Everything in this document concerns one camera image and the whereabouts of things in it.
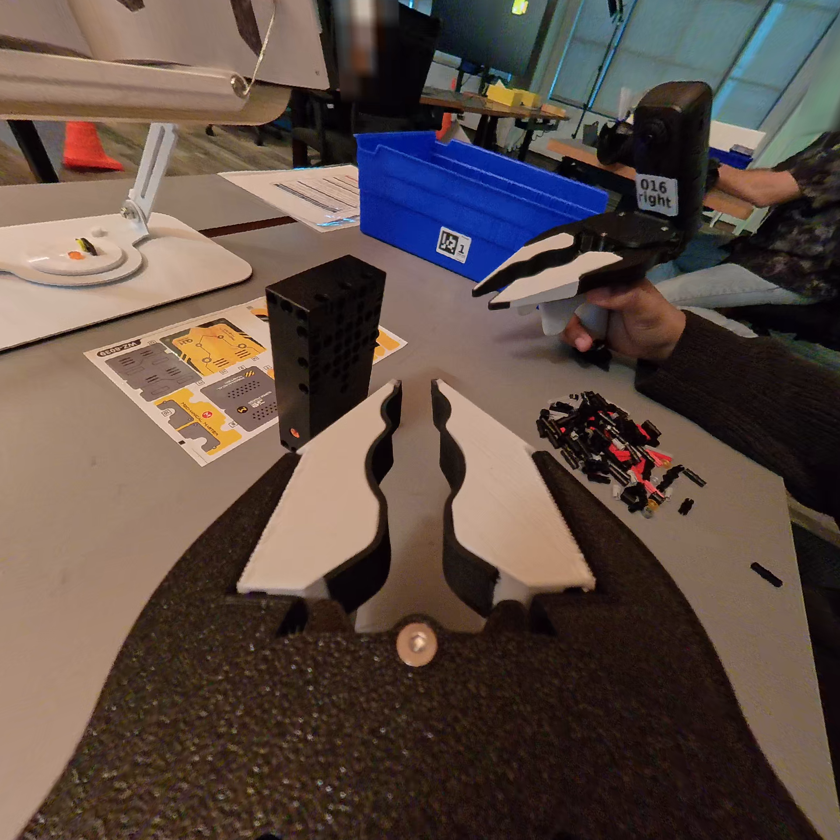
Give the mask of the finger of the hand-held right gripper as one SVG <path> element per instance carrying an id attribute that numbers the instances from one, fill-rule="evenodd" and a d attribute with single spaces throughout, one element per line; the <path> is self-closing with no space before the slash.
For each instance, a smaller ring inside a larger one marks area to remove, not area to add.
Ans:
<path id="1" fill-rule="evenodd" d="M 534 239 L 517 250 L 473 288 L 479 298 L 507 288 L 515 280 L 534 277 L 546 269 L 564 266 L 580 253 L 575 236 L 565 232 Z"/>
<path id="2" fill-rule="evenodd" d="M 621 261 L 621 256 L 607 251 L 588 251 L 575 255 L 561 266 L 528 268 L 527 260 L 508 261 L 487 278 L 490 286 L 497 280 L 501 289 L 488 302 L 489 310 L 533 308 L 545 302 L 575 298 L 584 274 L 605 269 Z"/>

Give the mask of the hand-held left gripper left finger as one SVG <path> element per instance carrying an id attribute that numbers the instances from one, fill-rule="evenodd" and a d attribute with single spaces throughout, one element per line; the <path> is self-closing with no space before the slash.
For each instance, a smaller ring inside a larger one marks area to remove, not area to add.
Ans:
<path id="1" fill-rule="evenodd" d="M 402 399 L 402 382 L 387 382 L 281 460 L 290 477 L 237 593 L 330 599 L 353 613 L 383 587 L 392 548 L 381 483 Z"/>

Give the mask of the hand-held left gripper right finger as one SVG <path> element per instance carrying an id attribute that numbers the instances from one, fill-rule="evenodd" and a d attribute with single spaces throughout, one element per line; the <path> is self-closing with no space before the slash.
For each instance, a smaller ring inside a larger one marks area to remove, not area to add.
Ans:
<path id="1" fill-rule="evenodd" d="M 432 380 L 444 505 L 444 577 L 473 612 L 537 595 L 592 592 L 595 575 L 544 475 L 557 462 L 442 379 Z"/>

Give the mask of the pile of black red pins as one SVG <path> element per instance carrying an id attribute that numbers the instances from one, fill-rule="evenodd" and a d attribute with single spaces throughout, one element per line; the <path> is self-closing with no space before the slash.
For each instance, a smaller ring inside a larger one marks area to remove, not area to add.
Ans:
<path id="1" fill-rule="evenodd" d="M 550 402 L 539 410 L 535 426 L 568 467 L 610 487 L 613 498 L 631 514 L 650 519 L 676 490 L 707 485 L 663 446 L 654 423 L 636 421 L 598 392 L 574 392 Z"/>

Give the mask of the person's right forearm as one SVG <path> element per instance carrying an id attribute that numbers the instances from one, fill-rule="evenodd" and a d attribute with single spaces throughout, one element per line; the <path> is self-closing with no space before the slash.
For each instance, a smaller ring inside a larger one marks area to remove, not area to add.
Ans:
<path id="1" fill-rule="evenodd" d="M 635 386 L 839 521 L 838 373 L 690 313 L 667 359 L 637 362 Z"/>

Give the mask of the person's right hand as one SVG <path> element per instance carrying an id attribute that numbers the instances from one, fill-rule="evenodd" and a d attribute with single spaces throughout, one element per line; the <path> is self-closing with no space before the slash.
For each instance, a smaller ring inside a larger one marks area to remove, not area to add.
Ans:
<path id="1" fill-rule="evenodd" d="M 605 347 L 633 360 L 666 361 L 686 329 L 686 313 L 668 302 L 650 280 L 596 288 L 587 292 L 585 300 L 609 313 L 602 339 Z"/>

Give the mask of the wooden table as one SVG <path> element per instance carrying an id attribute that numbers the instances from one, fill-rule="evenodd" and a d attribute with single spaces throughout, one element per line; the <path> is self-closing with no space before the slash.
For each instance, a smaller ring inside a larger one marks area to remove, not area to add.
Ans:
<path id="1" fill-rule="evenodd" d="M 506 104 L 490 100 L 469 92 L 436 88 L 426 88 L 420 102 L 424 106 L 446 113 L 478 115 L 479 124 L 473 143 L 489 151 L 497 150 L 499 120 L 512 119 L 516 128 L 523 132 L 516 154 L 517 160 L 521 162 L 525 162 L 536 132 L 556 130 L 562 122 L 567 122 L 570 118 L 563 108 L 551 104 L 531 108 L 520 103 Z"/>
<path id="2" fill-rule="evenodd" d="M 570 159 L 580 165 L 589 166 L 599 176 L 608 175 L 613 180 L 621 179 L 624 182 L 635 185 L 636 171 L 633 167 L 624 164 L 602 164 L 598 161 L 596 152 L 592 147 L 586 146 L 574 140 L 550 140 L 548 150 L 557 154 L 563 160 Z M 703 200 L 703 207 L 716 213 L 725 214 L 740 220 L 747 220 L 757 209 L 754 205 L 747 203 L 735 196 L 715 188 L 710 190 Z"/>

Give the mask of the blue plastic storage bin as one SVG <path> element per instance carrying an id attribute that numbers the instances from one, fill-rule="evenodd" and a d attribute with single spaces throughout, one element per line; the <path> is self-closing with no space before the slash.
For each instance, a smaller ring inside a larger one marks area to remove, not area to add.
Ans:
<path id="1" fill-rule="evenodd" d="M 609 201 L 596 186 L 433 131 L 355 139 L 361 232 L 473 281 Z"/>

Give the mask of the black perforated block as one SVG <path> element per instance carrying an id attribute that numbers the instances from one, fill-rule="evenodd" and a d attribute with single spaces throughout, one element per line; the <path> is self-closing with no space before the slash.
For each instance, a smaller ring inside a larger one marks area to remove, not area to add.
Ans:
<path id="1" fill-rule="evenodd" d="M 386 273 L 351 255 L 266 288 L 280 442 L 292 452 L 369 394 Z"/>

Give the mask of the dark computer monitor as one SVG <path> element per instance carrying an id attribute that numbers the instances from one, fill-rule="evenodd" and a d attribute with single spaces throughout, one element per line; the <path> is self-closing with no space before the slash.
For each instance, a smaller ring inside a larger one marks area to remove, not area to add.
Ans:
<path id="1" fill-rule="evenodd" d="M 530 77 L 556 1 L 433 1 L 437 49 L 471 65 Z"/>

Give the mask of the yellow grey sticker sheet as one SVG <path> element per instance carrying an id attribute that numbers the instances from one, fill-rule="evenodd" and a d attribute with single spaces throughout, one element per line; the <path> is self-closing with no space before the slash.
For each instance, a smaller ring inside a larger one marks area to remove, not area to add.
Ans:
<path id="1" fill-rule="evenodd" d="M 265 297 L 85 355 L 200 466 L 278 426 Z"/>

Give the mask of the printed paper sheet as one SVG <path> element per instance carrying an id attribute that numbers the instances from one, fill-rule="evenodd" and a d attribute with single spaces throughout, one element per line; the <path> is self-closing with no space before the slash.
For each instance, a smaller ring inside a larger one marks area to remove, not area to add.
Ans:
<path id="1" fill-rule="evenodd" d="M 359 171 L 353 164 L 220 175 L 320 233 L 361 223 Z"/>

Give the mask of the white book stand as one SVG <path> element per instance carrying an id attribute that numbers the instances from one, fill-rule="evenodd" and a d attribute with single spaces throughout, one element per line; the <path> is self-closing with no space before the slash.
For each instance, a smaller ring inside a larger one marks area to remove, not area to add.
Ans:
<path id="1" fill-rule="evenodd" d="M 265 123 L 288 87 L 231 70 L 153 67 L 2 49 L 2 117 L 75 118 L 150 128 L 116 213 L 3 226 L 2 351 L 247 280 L 248 262 L 153 206 L 187 123 Z M 72 260 L 76 238 L 98 257 Z"/>

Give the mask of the instruction booklet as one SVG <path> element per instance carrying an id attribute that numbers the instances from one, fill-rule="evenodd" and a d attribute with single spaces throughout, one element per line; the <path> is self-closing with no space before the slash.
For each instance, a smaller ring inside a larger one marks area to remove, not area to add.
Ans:
<path id="1" fill-rule="evenodd" d="M 309 1 L 2 1 L 2 47 L 329 86 Z"/>

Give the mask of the orange traffic cone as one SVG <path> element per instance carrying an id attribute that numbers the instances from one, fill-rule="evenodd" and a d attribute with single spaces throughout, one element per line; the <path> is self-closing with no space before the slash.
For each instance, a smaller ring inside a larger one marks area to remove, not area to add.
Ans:
<path id="1" fill-rule="evenodd" d="M 65 123 L 62 164 L 74 172 L 124 172 L 123 164 L 105 152 L 97 124 L 87 121 Z"/>

